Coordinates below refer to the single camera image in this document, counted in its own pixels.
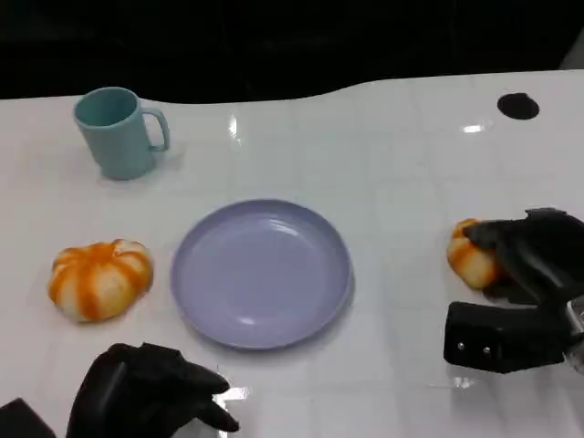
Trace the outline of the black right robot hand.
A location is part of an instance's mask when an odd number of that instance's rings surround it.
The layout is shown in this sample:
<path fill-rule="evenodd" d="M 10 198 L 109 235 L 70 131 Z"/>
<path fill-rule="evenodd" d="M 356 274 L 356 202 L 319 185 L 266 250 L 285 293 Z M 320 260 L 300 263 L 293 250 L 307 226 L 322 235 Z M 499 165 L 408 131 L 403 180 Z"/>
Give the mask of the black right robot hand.
<path fill-rule="evenodd" d="M 583 222 L 554 208 L 523 219 L 491 220 L 463 228 L 463 236 L 495 257 L 502 277 L 485 295 L 513 305 L 561 307 L 583 296 Z"/>

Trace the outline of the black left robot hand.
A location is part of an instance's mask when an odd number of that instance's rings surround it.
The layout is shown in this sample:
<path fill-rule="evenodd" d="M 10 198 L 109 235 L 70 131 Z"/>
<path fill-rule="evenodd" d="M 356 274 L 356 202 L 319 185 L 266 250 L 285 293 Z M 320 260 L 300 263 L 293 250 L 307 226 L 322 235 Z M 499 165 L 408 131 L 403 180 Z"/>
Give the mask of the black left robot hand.
<path fill-rule="evenodd" d="M 91 364 L 68 420 L 68 437 L 172 437 L 197 419 L 228 433 L 239 422 L 215 401 L 230 389 L 177 349 L 116 343 Z"/>

